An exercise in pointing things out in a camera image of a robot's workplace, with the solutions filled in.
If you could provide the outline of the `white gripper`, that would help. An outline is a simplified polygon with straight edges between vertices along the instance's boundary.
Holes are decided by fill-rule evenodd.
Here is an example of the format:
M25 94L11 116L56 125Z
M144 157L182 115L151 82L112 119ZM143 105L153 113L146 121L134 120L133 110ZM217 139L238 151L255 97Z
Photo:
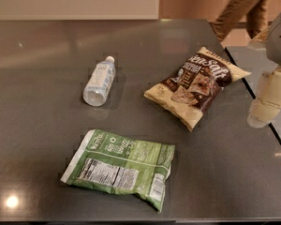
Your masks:
M280 113L281 66L272 72L263 72L260 77L258 98L251 103L247 123L252 128L264 128Z

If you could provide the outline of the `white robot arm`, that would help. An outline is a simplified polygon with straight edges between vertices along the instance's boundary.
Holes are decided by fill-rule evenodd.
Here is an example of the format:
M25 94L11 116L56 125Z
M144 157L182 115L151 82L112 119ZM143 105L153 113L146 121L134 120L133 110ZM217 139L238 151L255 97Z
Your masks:
M256 98L252 101L247 123L252 128L263 128L281 111L281 13L271 24L265 41L267 58L277 64L271 72L259 78Z

